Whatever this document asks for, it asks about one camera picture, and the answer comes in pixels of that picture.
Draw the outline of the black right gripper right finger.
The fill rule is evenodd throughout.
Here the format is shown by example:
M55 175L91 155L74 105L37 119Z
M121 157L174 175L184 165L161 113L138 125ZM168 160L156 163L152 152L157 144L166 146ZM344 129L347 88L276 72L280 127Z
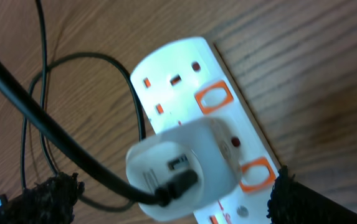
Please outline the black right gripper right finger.
M357 224L357 213L297 182L287 166L278 170L267 207L273 224Z

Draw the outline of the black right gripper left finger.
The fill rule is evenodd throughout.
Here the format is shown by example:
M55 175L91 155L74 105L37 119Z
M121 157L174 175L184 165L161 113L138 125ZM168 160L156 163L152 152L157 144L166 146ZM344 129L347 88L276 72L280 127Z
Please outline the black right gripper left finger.
M59 173L0 207L0 224L70 224L74 205L85 184L72 175Z

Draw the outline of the white charger plug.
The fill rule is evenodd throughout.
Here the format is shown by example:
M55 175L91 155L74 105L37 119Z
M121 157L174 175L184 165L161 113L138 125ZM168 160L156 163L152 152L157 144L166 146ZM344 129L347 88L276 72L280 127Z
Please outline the white charger plug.
M239 152L226 123L204 117L132 146L126 155L126 176L146 193L168 190L168 205L139 204L152 219L167 222L231 193L240 180Z

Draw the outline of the white power strip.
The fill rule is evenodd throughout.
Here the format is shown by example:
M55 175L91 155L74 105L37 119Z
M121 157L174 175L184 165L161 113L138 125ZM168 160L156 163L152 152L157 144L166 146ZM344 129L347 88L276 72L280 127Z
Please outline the white power strip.
M154 135L204 117L229 129L239 152L239 183L190 215L198 223L268 223L280 166L216 48L203 37L170 42L145 57L130 80Z

